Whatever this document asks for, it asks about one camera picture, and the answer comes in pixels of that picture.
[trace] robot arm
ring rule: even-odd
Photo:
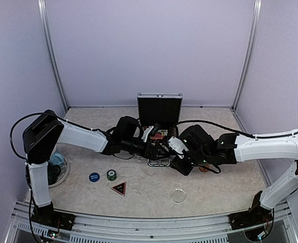
[[[111,129],[112,134],[99,129],[87,129],[72,125],[67,121],[58,120],[53,111],[39,116],[23,133],[24,150],[26,153],[29,176],[33,191],[37,215],[46,218],[42,221],[58,221],[70,218],[66,229],[72,228],[73,216],[53,214],[53,205],[48,189],[48,160],[57,143],[71,144],[91,149],[104,155],[113,155],[121,150],[137,154],[144,158],[156,160],[174,155],[171,167],[187,176],[193,167],[223,164],[236,164],[251,159],[291,158],[295,163],[271,187],[259,192],[247,212],[230,215],[233,229],[249,227],[263,223],[255,215],[267,217],[270,210],[281,200],[298,189],[298,130],[280,134],[256,135],[249,138],[238,133],[223,134],[214,140],[201,126],[187,128],[179,138],[171,137],[164,146],[152,145],[148,138],[154,135],[159,125],[142,131],[139,122],[132,117],[122,117],[117,126]],[[140,128],[139,137],[134,137]]]
[[[255,135],[255,138],[236,133],[223,134],[214,141],[199,125],[195,125],[187,128],[179,139],[171,138],[169,145],[178,154],[172,167],[184,175],[188,175],[194,166],[207,164],[219,166],[267,158],[295,160],[276,182],[255,195],[248,211],[230,215],[232,229],[261,224],[264,219],[271,220],[271,209],[298,189],[298,129]]]

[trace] beige tabletop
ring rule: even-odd
[[[72,108],[66,115],[70,121],[107,130],[120,117],[138,117],[136,107]],[[239,129],[229,109],[182,108],[180,120],[205,119]],[[187,126],[180,125],[180,132]],[[226,131],[211,125],[202,127],[214,138]],[[65,181],[51,188],[54,207],[93,215],[132,218],[171,218],[203,216],[248,209],[254,195],[265,188],[256,161],[222,165],[218,175],[194,168],[183,176],[171,168],[152,168],[146,160],[122,160],[71,145],[58,145],[71,168]],[[117,179],[109,181],[108,170],[117,171]],[[91,182],[89,175],[97,172],[100,179]],[[126,182],[125,197],[111,187]],[[174,189],[182,189],[186,199],[176,204],[171,198]]]

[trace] aluminum frame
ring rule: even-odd
[[[262,8],[262,0],[255,0],[255,7],[254,7],[254,13],[252,17],[252,23],[250,28],[250,35],[249,35],[249,42],[247,47],[247,52],[245,56],[244,66],[241,72],[240,81],[238,85],[238,89],[236,92],[235,100],[232,106],[232,109],[236,112],[238,105],[240,103],[245,83],[247,80],[247,75],[249,71],[250,61],[253,54],[254,44],[256,40],[256,34],[257,34],[257,28],[259,23],[259,16],[260,16],[260,10]]]
[[[54,75],[54,80],[58,89],[58,93],[60,96],[60,101],[62,103],[64,112],[67,113],[69,110],[69,103],[67,100],[67,96],[65,94],[63,84],[59,75],[59,70],[53,50],[53,45],[51,41],[51,33],[50,33],[50,28],[49,28],[49,20],[48,20],[48,15],[47,15],[47,8],[46,8],[46,1],[45,0],[38,0],[38,7],[39,7],[39,12],[40,12],[40,18],[41,18],[41,23],[43,27],[43,32],[44,32],[44,37],[46,39],[46,44],[47,44],[47,50],[49,54],[49,59],[51,63],[51,68],[53,71]]]
[[[60,230],[62,242],[109,242],[109,243],[192,243],[228,242],[228,234],[243,231],[232,230],[228,213],[185,218],[119,218],[74,213],[75,225],[72,231]],[[291,211],[285,201],[275,207],[275,221],[283,220],[290,243],[298,243]],[[41,235],[55,230],[37,223],[33,224],[35,234]],[[17,230],[30,232],[28,203],[17,202],[11,216],[5,243],[13,243]]]
[[[53,71],[53,75],[55,77],[55,82],[56,82],[56,86],[57,86],[57,89],[59,92],[60,100],[64,107],[65,112],[67,112],[69,110],[69,108],[119,107],[119,106],[72,106],[72,107],[69,106],[68,99],[67,99],[67,96],[64,91],[64,86],[62,84],[62,81],[61,81],[61,78],[59,75],[59,70],[58,70],[56,59],[55,59],[55,53],[53,50],[51,33],[50,33],[50,28],[49,28],[49,20],[48,20],[48,15],[47,15],[47,8],[46,8],[46,0],[38,0],[38,3],[39,3],[39,12],[40,12],[40,17],[41,17],[42,27],[44,30],[44,36],[46,39],[48,54],[49,54],[49,58],[50,58],[51,66],[52,66],[52,71]],[[229,106],[189,105],[189,106],[185,106],[185,107],[232,108],[234,111],[236,111],[236,109],[238,108],[240,99],[242,97],[244,86],[246,83],[250,60],[251,60],[252,53],[253,53],[254,42],[255,42],[256,34],[257,34],[257,27],[258,27],[261,7],[262,7],[262,0],[255,0],[254,12],[253,12],[253,18],[252,18],[252,23],[251,23],[251,29],[250,29],[250,34],[249,34],[249,41],[248,41],[248,47],[247,47],[247,51],[246,51],[244,66],[243,66],[243,69],[241,72],[239,85],[236,90],[236,96],[235,96],[232,106],[231,105],[229,105]]]

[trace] clear petri dish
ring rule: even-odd
[[[174,203],[180,204],[186,199],[186,192],[177,188],[171,191],[170,196]]]

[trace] red object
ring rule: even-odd
[[[122,196],[125,196],[126,185],[127,185],[127,183],[126,182],[123,182],[123,183],[121,183],[119,185],[116,185],[116,186],[112,187],[111,189],[113,191],[116,191],[118,194],[120,194]]]

